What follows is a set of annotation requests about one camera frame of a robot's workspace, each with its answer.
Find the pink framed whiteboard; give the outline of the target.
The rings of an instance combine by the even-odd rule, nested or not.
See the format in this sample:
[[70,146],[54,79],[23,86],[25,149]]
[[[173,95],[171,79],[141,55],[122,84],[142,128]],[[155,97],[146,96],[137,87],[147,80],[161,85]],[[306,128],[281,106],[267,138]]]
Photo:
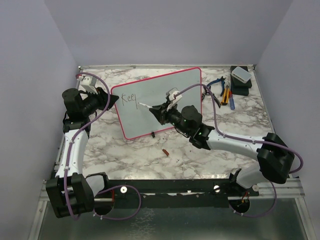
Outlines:
[[173,128],[171,124],[161,125],[141,104],[163,104],[167,100],[166,93],[171,89],[182,91],[201,82],[201,69],[193,67],[112,87],[111,94],[119,97],[114,106],[124,138],[132,140]]

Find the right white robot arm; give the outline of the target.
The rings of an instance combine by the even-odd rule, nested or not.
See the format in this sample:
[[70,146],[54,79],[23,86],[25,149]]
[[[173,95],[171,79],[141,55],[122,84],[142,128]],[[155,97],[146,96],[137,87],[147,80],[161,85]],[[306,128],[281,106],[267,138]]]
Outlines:
[[171,124],[198,149],[223,150],[256,161],[248,168],[237,170],[230,175],[230,191],[240,196],[253,185],[262,182],[284,184],[290,174],[294,154],[287,150],[281,138],[268,133],[265,137],[250,138],[237,135],[229,138],[218,130],[203,123],[203,116],[193,106],[185,106],[181,111],[176,106],[168,108],[167,104],[152,106],[149,111],[161,124]]

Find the white marker pen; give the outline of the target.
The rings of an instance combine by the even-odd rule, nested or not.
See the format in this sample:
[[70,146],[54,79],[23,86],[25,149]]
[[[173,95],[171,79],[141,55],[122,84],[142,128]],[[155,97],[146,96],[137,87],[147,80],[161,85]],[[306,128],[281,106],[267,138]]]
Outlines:
[[138,102],[138,104],[143,106],[143,107],[145,107],[145,108],[147,108],[147,109],[151,109],[152,108],[152,106],[149,106],[149,105],[147,105],[145,103]]

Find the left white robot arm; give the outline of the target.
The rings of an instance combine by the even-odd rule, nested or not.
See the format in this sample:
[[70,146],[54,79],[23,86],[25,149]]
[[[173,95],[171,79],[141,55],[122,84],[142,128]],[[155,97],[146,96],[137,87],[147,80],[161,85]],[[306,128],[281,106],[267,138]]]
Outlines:
[[70,88],[62,98],[67,116],[63,120],[64,150],[58,171],[45,188],[57,218],[77,218],[94,209],[96,195],[103,198],[110,193],[105,173],[84,177],[83,161],[91,130],[90,116],[98,110],[108,111],[119,97],[98,87],[94,93]]

